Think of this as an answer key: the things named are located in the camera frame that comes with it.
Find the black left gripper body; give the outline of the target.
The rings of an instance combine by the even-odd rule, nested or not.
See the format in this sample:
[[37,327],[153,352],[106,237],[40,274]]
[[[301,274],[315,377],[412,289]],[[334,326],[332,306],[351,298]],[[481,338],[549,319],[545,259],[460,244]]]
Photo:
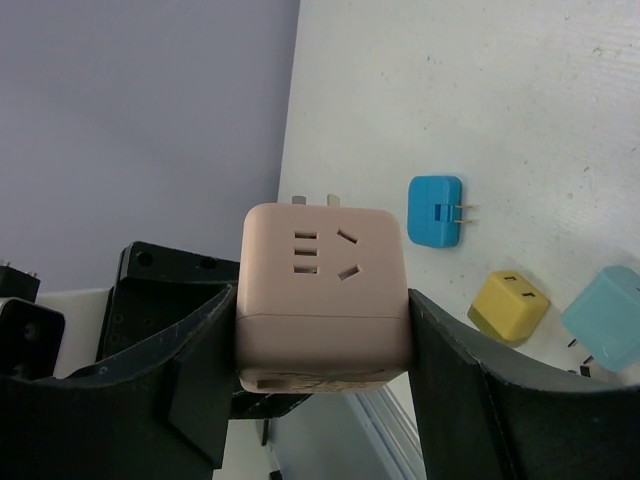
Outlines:
[[233,361],[234,261],[145,242],[120,256],[97,361],[116,380],[102,437],[220,445],[231,420],[254,420],[263,444],[305,395],[242,391]]

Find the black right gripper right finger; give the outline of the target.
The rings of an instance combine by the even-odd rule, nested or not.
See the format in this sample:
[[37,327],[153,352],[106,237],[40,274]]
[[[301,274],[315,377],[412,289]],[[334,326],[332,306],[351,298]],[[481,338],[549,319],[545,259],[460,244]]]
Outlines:
[[409,292],[409,380],[429,479],[636,479],[639,388],[570,373]]

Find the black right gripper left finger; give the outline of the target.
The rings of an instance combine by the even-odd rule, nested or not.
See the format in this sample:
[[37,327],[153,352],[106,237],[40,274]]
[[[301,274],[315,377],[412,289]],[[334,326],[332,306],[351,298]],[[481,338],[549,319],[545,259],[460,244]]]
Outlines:
[[1,379],[4,479],[210,479],[236,373],[236,289],[67,378]]

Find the yellow olive plug adapter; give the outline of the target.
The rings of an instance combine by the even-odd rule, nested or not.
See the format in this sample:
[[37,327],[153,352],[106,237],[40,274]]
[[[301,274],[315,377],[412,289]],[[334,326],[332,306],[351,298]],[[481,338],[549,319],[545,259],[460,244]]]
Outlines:
[[519,346],[533,333],[549,299],[516,271],[492,272],[472,301],[467,317],[485,335]]

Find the light teal plug adapter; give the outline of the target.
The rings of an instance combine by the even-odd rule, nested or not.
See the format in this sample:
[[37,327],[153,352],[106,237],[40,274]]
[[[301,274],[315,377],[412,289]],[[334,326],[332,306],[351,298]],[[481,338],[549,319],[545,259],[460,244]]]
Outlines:
[[603,268],[561,314],[564,328],[611,372],[639,362],[639,274]]

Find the pink cube socket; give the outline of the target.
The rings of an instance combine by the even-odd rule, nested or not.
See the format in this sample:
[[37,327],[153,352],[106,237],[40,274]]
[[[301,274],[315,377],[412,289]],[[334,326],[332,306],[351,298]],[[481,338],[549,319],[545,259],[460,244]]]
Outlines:
[[244,220],[235,323],[252,393],[366,391],[412,360],[403,242],[383,210],[266,203]]

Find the bright blue plug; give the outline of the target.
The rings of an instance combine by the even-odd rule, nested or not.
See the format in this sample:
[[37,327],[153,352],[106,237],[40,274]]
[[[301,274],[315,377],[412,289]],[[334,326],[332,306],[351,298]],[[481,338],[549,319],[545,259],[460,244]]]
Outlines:
[[460,241],[463,219],[463,184],[457,176],[414,177],[408,185],[406,229],[418,246],[444,249]]

